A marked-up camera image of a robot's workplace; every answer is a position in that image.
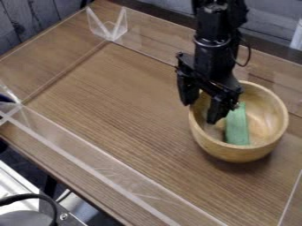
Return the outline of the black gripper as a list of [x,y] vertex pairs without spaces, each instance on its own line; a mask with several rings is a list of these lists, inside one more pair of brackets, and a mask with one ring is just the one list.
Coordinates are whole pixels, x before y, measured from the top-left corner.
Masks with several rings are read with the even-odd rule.
[[199,91],[210,95],[206,122],[215,124],[238,106],[243,88],[234,76],[241,39],[207,40],[194,37],[195,52],[177,53],[177,87],[185,106],[193,104]]

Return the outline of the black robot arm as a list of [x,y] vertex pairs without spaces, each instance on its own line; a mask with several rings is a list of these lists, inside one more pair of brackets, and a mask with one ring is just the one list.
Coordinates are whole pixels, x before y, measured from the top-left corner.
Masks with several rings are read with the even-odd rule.
[[243,87],[234,75],[237,54],[248,22],[245,0],[191,0],[197,16],[195,52],[177,54],[177,87],[185,105],[201,92],[211,97],[206,121],[215,124],[237,108]]

